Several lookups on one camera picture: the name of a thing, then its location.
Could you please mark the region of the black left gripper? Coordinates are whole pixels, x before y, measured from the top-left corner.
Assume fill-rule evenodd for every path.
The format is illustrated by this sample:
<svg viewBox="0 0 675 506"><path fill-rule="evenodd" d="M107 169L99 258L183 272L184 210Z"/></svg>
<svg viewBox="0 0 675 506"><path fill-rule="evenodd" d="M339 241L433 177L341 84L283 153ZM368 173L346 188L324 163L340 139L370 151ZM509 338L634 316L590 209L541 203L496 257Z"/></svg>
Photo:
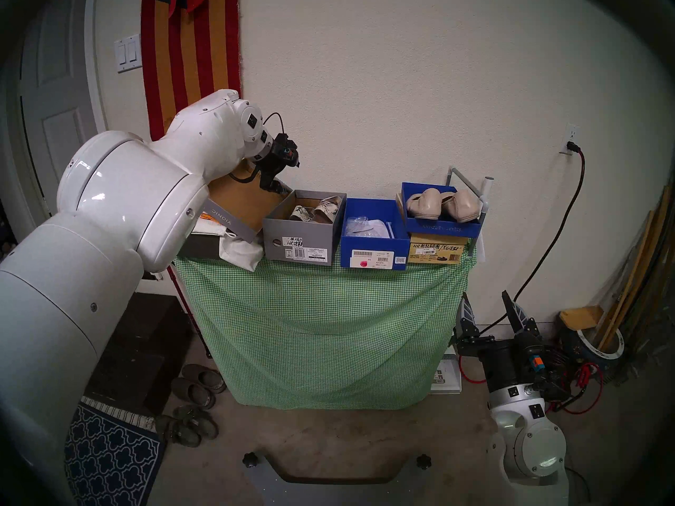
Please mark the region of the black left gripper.
<svg viewBox="0 0 675 506"><path fill-rule="evenodd" d="M288 134L277 134L268 154L257 162L257 168L260 172L260 189L276 192L279 195L290 195L292 190L278 181L276 176L286 167L299 166L297 145L289 139Z"/></svg>

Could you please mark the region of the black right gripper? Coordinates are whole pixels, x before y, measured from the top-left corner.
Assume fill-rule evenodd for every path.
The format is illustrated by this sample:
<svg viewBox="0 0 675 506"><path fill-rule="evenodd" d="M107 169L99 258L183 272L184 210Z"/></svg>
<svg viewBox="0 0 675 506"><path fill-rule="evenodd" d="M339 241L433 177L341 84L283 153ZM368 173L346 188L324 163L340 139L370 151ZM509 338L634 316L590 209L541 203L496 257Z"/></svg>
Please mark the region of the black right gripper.
<svg viewBox="0 0 675 506"><path fill-rule="evenodd" d="M466 293L462 294L457 309L456 346L462 357L475 357L482 366L490 395L509 388L530 386L540 397L553 397L554 384L543 355L545 344L537 323L502 292L506 317L514 336L496 340L494 336L479 336L475 316Z"/></svg>

